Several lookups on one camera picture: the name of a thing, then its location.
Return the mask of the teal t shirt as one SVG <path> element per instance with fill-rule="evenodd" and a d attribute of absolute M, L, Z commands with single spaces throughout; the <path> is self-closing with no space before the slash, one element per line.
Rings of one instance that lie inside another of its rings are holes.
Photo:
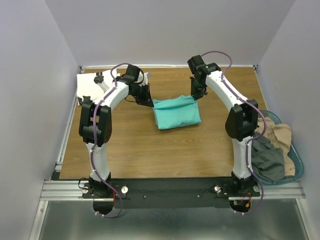
<path fill-rule="evenodd" d="M 153 104 L 155 123 L 159 130 L 188 127 L 202 122 L 198 102 L 190 95 L 153 100 Z"/>

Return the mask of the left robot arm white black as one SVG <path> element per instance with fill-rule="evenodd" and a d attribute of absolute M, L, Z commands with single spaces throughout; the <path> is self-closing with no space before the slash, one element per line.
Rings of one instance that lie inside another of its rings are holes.
<path fill-rule="evenodd" d="M 84 100 L 81 107 L 79 135 L 88 152 L 91 173 L 81 188 L 84 194 L 98 198 L 117 196 L 111 185 L 111 172 L 107 163 L 107 143 L 112 135 L 112 111 L 127 96 L 137 105 L 154 107 L 148 78 L 138 66 L 127 64 L 120 76 L 111 74 L 111 86 L 95 101 Z"/>

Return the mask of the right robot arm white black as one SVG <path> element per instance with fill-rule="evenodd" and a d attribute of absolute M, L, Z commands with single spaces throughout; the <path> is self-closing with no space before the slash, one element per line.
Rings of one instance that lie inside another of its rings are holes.
<path fill-rule="evenodd" d="M 187 64 L 192 73 L 191 96 L 198 100 L 210 88 L 228 110 L 225 131 L 232 140 L 234 161 L 227 186 L 234 195 L 241 196 L 255 183 L 251 146 L 258 125 L 258 103 L 236 90 L 216 63 L 206 64 L 201 55 L 196 55 Z"/>

